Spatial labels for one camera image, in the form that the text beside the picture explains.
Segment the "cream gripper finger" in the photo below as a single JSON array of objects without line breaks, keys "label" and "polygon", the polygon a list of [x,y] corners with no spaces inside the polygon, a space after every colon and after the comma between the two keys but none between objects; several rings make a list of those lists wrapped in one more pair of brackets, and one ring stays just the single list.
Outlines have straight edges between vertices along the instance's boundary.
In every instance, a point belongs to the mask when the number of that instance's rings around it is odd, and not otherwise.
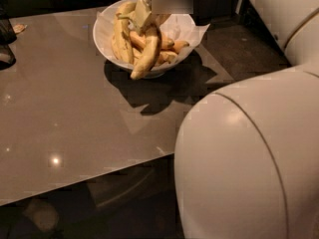
[{"label": "cream gripper finger", "polygon": [[155,14],[152,12],[152,0],[138,0],[135,9],[134,26],[137,31],[144,31],[155,22]]},{"label": "cream gripper finger", "polygon": [[155,22],[158,26],[162,25],[168,18],[170,17],[170,14],[159,14],[156,19]]}]

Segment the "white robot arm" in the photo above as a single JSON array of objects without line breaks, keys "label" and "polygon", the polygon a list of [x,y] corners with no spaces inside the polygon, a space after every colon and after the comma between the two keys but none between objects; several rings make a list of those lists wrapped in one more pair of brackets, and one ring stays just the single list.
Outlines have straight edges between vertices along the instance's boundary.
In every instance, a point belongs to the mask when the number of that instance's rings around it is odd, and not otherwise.
[{"label": "white robot arm", "polygon": [[290,68],[199,101],[175,143],[185,239],[319,239],[319,0],[249,0]]}]

